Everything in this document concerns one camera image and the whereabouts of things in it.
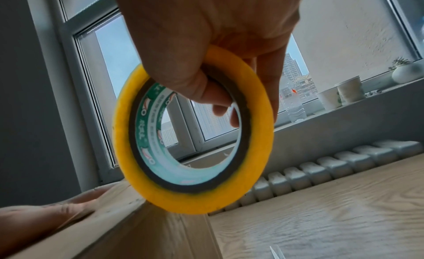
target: cup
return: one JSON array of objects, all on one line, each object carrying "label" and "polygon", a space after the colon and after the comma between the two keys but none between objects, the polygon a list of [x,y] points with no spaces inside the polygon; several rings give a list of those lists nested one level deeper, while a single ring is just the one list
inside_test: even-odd
[{"label": "cup", "polygon": [[365,93],[362,89],[361,78],[359,76],[348,79],[342,83],[337,84],[336,86],[339,89],[340,95],[348,104],[360,101],[365,98]]},{"label": "cup", "polygon": [[325,90],[318,93],[318,98],[327,111],[336,109],[342,106],[339,90],[337,87]]}]

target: yellow tape roll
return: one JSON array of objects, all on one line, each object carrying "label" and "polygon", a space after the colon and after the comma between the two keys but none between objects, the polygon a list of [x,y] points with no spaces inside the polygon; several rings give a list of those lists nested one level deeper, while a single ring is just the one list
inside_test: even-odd
[{"label": "yellow tape roll", "polygon": [[146,200],[171,212],[205,214],[238,200],[262,174],[273,144],[272,108],[254,71],[216,46],[209,47],[204,65],[220,71],[206,74],[232,80],[222,84],[237,102],[241,120],[237,150],[216,166],[188,168],[167,152],[160,125],[173,92],[155,83],[141,65],[117,99],[113,142],[120,168]]}]

